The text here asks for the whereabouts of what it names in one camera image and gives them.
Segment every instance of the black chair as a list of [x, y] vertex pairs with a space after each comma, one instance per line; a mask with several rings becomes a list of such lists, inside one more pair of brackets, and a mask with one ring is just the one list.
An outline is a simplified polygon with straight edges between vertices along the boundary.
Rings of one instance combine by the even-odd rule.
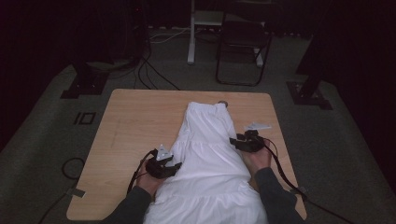
[[[227, 4], [220, 28], [216, 67], [217, 82], [229, 85], [256, 86], [262, 81], [273, 31], [281, 19], [282, 12], [282, 7], [279, 4], [268, 1], [233, 0]], [[219, 79], [219, 63], [223, 45], [231, 48], [251, 49], [252, 54], [255, 54], [254, 62], [265, 49], [262, 69], [257, 81], [246, 83]]]

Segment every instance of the gray carpet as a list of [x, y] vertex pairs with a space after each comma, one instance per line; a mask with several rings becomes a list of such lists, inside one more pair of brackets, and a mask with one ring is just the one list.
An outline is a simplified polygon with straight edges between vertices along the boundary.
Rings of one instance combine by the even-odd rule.
[[[215, 81], [216, 45], [203, 40], [216, 40], [215, 36], [199, 35], [194, 65], [187, 65], [187, 37], [183, 35], [161, 44], [152, 44], [149, 62], [183, 91], [269, 93], [297, 180], [300, 186], [308, 190], [310, 199], [355, 223], [396, 223], [395, 195], [336, 88], [325, 82], [320, 84], [320, 90], [333, 110], [295, 105], [290, 97], [286, 81], [306, 79], [294, 72], [309, 45], [308, 40], [275, 38], [264, 81], [257, 87], [238, 87], [220, 85]], [[234, 69], [226, 72], [225, 76], [253, 72], [259, 73], [254, 64], [249, 68], [240, 68], [240, 71]], [[62, 166], [74, 157], [87, 158], [111, 92], [122, 88], [145, 89], [139, 80], [136, 81], [135, 69], [113, 72], [102, 95], [60, 99], [75, 74], [69, 66], [52, 80], [30, 116], [0, 154], [1, 224], [37, 223], [74, 184], [74, 180], [63, 175]], [[141, 74], [149, 84], [145, 67]], [[148, 74], [158, 89], [173, 89], [149, 67]], [[96, 116], [91, 125], [75, 124], [78, 113], [93, 112]], [[81, 165], [72, 162], [67, 170], [78, 175]], [[50, 210], [43, 223], [97, 223], [68, 220], [66, 211], [70, 200], [69, 196], [64, 197]], [[305, 207], [308, 214], [306, 223], [345, 223], [308, 203]]]

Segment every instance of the gray sleeve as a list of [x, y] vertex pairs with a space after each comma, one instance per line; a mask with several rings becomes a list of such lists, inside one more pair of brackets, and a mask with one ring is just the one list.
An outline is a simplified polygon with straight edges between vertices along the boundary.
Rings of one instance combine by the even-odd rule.
[[137, 224], [143, 223], [146, 210], [151, 203], [151, 195], [134, 186], [117, 208], [101, 224]]
[[270, 224], [304, 223], [295, 210], [297, 198], [282, 188], [271, 168], [259, 170], [254, 177]]

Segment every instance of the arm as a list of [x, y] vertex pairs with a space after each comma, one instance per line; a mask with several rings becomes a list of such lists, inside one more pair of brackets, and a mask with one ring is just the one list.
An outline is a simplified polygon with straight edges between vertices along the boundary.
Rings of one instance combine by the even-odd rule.
[[145, 161], [136, 180], [136, 185], [120, 202], [117, 208], [101, 224], [143, 223], [151, 198], [165, 179], [157, 179], [147, 174]]
[[285, 191], [271, 169], [271, 153], [262, 148], [257, 152], [244, 152], [242, 156], [245, 165], [254, 176], [259, 188], [262, 204], [270, 224], [304, 223], [295, 210], [296, 197]]

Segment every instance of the white garment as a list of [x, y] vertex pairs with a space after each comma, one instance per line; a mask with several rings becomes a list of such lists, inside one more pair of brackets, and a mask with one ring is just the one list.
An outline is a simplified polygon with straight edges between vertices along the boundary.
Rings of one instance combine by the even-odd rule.
[[175, 163], [183, 163], [158, 189], [145, 223], [268, 223], [230, 137], [236, 133], [225, 104], [189, 103], [172, 146]]

